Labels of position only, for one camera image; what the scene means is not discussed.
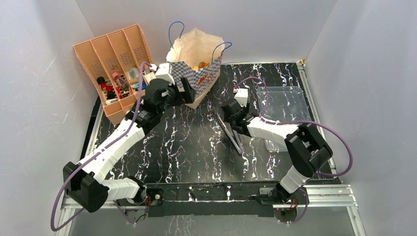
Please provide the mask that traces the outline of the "clear plastic tray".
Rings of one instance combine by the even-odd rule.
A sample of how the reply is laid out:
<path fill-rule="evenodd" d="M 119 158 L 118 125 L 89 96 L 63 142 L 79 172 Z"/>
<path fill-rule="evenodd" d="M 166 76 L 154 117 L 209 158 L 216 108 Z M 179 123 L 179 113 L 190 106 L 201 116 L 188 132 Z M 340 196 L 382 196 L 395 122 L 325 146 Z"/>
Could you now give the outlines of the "clear plastic tray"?
<path fill-rule="evenodd" d="M 266 108 L 264 116 L 282 122 L 311 120 L 301 87 L 258 87 L 259 110 Z"/>

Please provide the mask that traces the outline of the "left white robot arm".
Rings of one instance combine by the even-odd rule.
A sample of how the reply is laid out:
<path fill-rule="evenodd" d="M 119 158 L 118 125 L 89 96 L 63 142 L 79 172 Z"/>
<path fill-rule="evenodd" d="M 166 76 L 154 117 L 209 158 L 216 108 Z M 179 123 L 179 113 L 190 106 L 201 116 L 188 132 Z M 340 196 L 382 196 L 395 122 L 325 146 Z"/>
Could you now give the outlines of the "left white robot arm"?
<path fill-rule="evenodd" d="M 180 83 L 161 78 L 151 80 L 144 98 L 138 98 L 116 130 L 88 157 L 63 168 L 65 193 L 83 209 L 93 213 L 108 201 L 129 199 L 136 205 L 148 198 L 147 186 L 135 177 L 109 180 L 107 174 L 125 153 L 157 126 L 165 111 L 195 101 L 195 90 L 182 77 Z"/>

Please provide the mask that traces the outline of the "metal tongs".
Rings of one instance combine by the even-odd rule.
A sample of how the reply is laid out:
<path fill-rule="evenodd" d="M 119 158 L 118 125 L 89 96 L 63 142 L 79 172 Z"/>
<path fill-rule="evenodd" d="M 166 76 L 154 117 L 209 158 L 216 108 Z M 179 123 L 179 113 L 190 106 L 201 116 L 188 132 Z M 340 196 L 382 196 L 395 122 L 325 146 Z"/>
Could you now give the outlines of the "metal tongs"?
<path fill-rule="evenodd" d="M 243 154 L 243 146 L 242 142 L 238 137 L 238 133 L 234 130 L 230 131 L 229 128 L 226 126 L 224 121 L 221 119 L 219 114 L 216 114 L 216 120 L 218 121 L 219 125 L 221 126 L 222 130 L 225 132 L 226 136 L 232 142 L 233 146 L 237 150 L 239 155 Z"/>

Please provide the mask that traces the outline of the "checkered paper bag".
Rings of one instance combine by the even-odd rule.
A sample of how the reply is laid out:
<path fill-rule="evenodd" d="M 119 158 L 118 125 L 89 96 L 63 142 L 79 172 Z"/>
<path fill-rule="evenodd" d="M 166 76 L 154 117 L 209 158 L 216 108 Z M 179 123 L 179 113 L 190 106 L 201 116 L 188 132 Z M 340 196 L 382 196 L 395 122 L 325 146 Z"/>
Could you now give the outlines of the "checkered paper bag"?
<path fill-rule="evenodd" d="M 166 60 L 170 65 L 170 74 L 176 82 L 186 78 L 195 90 L 194 102 L 187 106 L 196 109 L 211 90 L 220 75 L 223 53 L 232 46 L 232 42 L 222 37 L 205 33 L 197 28 L 180 32 L 171 44 Z"/>

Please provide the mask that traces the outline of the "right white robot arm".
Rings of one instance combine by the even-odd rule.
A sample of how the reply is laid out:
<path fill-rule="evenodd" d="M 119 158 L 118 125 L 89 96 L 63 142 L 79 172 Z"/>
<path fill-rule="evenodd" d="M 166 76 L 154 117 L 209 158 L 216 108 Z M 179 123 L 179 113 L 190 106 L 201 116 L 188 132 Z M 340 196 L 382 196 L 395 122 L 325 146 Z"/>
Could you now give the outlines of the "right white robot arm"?
<path fill-rule="evenodd" d="M 269 124 L 260 116 L 241 106 L 235 99 L 222 103 L 223 120 L 239 134 L 262 138 L 285 145 L 292 162 L 284 177 L 269 191 L 261 190 L 252 199 L 272 203 L 288 204 L 297 196 L 317 171 L 332 157 L 333 152 L 317 127 L 311 123 Z"/>

